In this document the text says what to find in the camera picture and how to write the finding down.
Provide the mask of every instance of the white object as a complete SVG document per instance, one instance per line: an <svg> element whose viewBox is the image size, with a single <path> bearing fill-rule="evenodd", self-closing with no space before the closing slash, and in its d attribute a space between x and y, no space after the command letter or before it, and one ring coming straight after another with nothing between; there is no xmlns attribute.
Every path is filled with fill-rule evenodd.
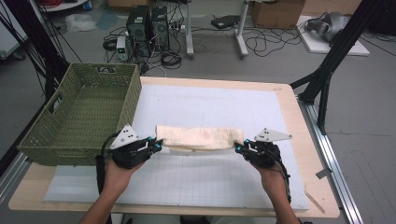
<svg viewBox="0 0 396 224"><path fill-rule="evenodd" d="M301 24L310 19L314 19L314 17L300 16L300 19L297 21L297 27L300 27ZM329 43L326 42L321 35L316 34L314 31L306 31L304 28L298 29L298 31L300 32L308 52L326 54L330 51L331 48ZM370 52L367 50L367 48L365 48L358 40L347 55L368 56L369 54Z"/></svg>
<svg viewBox="0 0 396 224"><path fill-rule="evenodd" d="M275 142L288 139L291 139L291 134L280 133L266 128L264 128L259 134L256 135L256 137L254 137L255 141L261 142Z"/></svg>
<svg viewBox="0 0 396 224"><path fill-rule="evenodd" d="M96 22L90 15L73 14L66 16L67 32L73 33L78 31L91 31L96 29Z"/></svg>
<svg viewBox="0 0 396 224"><path fill-rule="evenodd" d="M157 125L235 127L250 139L262 127L287 132L274 92L144 85L132 127L148 137L155 134ZM276 144L291 176L291 207L306 210L309 206L290 140ZM45 200L91 203L97 198L96 188L94 167L58 166ZM134 173L118 203L273 210L259 172L233 149L156 153Z"/></svg>
<svg viewBox="0 0 396 224"><path fill-rule="evenodd" d="M114 139L114 142L111 144L111 149L116 149L119 147L126 146L139 140L139 135L134 131L130 124L125 125L125 127L121 130L120 134Z"/></svg>

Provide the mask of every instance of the human hand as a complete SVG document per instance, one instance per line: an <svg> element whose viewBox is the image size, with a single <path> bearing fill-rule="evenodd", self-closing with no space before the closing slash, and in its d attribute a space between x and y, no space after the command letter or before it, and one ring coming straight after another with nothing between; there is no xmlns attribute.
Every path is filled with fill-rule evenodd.
<svg viewBox="0 0 396 224"><path fill-rule="evenodd" d="M262 187L267 192L271 201L288 199L286 194L286 184L282 173L277 165L271 168L261 168L252 164L262 176Z"/></svg>
<svg viewBox="0 0 396 224"><path fill-rule="evenodd" d="M144 163L138 164L132 169L120 168L113 160L109 160L106 168L105 185L102 194L118 198L128 187L132 174Z"/></svg>

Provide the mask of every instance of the white towel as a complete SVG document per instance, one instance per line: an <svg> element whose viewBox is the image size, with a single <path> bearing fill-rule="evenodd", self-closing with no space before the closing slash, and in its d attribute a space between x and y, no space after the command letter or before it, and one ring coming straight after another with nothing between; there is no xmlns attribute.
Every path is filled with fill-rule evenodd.
<svg viewBox="0 0 396 224"><path fill-rule="evenodd" d="M165 147L191 150L223 150L244 141L244 132L235 128L179 128L157 126L157 139Z"/></svg>

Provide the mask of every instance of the white gripper bracket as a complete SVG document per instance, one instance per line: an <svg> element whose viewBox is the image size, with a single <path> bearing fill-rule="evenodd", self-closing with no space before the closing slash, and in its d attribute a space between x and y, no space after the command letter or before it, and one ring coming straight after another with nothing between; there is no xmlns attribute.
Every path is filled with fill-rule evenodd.
<svg viewBox="0 0 396 224"><path fill-rule="evenodd" d="M134 129L132 129L131 125L127 124L121 130L116 139L114 139L114 142L111 144L110 148L116 149L119 147L123 147L137 140L139 140L139 136L134 131Z"/></svg>
<svg viewBox="0 0 396 224"><path fill-rule="evenodd" d="M288 140L291 138L291 134L280 133L274 130L264 128L259 134L256 135L256 137L254 137L254 140L260 142L275 142L281 140Z"/></svg>

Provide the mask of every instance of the gray device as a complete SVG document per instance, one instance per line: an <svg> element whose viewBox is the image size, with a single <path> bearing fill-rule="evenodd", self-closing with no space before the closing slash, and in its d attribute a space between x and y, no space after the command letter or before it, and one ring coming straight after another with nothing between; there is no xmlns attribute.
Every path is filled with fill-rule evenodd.
<svg viewBox="0 0 396 224"><path fill-rule="evenodd" d="M315 31L325 41L331 43L332 39L346 27L348 22L349 18L339 12L325 12L319 18L309 20L305 29Z"/></svg>
<svg viewBox="0 0 396 224"><path fill-rule="evenodd" d="M127 46L126 36L117 37L117 53L122 62L126 62L129 59L129 49Z"/></svg>

